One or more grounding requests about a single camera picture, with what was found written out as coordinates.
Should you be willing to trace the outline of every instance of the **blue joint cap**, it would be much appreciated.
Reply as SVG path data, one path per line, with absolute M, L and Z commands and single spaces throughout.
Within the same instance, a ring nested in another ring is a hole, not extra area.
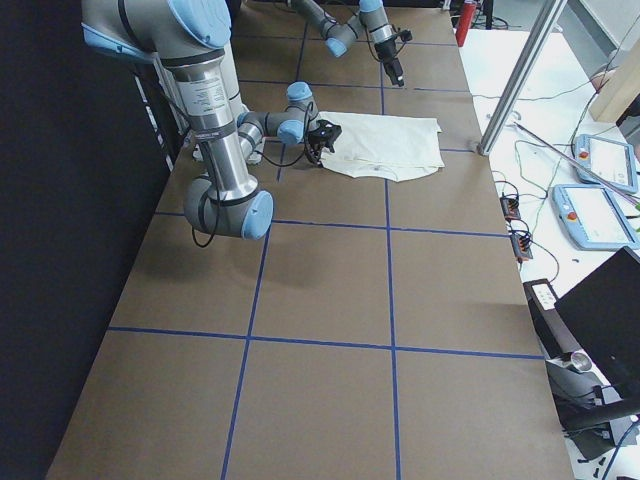
M 82 24 L 84 41 L 97 52 L 119 60 L 153 63 L 153 55 L 106 35 L 86 23 Z
M 360 11 L 362 13 L 375 12 L 379 8 L 384 8 L 382 0 L 360 0 Z
M 304 124 L 300 120 L 285 120 L 278 127 L 278 138 L 285 145 L 297 145 L 304 136 Z
M 287 99 L 290 102 L 306 100 L 311 95 L 311 89 L 305 82 L 295 82 L 287 88 Z
M 243 124 L 244 119 L 247 118 L 247 115 L 249 115 L 249 112 L 242 112 L 240 115 L 238 115 L 238 119 L 236 120 L 236 126 L 240 126 Z
M 324 44 L 334 57 L 341 57 L 347 52 L 347 46 L 337 38 L 327 38 Z
M 269 192 L 258 192 L 251 201 L 242 222 L 240 236 L 249 240 L 262 238 L 271 226 L 273 218 L 273 197 Z
M 208 48 L 223 48 L 231 38 L 231 17 L 222 1 L 168 0 L 171 13 L 182 28 Z

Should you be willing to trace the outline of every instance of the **black backdrop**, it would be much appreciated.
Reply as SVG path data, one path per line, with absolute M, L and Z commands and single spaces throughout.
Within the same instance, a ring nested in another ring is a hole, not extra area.
M 0 478 L 43 478 L 167 179 L 80 0 L 0 7 Z

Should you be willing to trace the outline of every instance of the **white cloth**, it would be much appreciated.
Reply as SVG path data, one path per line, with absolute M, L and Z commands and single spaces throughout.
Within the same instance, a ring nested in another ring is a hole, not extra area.
M 335 153 L 322 152 L 322 165 L 334 172 L 400 182 L 444 167 L 435 118 L 339 112 L 320 112 L 320 118 L 342 127 Z

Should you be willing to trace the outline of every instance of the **red fire extinguisher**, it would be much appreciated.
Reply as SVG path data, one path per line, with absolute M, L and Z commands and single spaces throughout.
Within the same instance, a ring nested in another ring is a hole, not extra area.
M 458 28 L 456 30 L 456 40 L 459 47 L 464 45 L 464 40 L 467 38 L 467 32 L 471 27 L 473 16 L 476 13 L 476 7 L 475 0 L 464 0 L 462 12 L 460 12 L 460 19 L 458 20 Z

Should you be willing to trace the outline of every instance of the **brown table surface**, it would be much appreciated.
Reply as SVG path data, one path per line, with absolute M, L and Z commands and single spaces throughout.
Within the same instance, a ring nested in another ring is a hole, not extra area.
M 305 80 L 323 110 L 435 117 L 446 167 L 395 184 L 262 162 L 270 233 L 203 250 L 181 157 L 48 478 L 572 478 L 448 14 L 388 9 L 414 35 L 399 89 L 366 43 L 334 59 L 278 7 L 238 18 L 247 105 Z

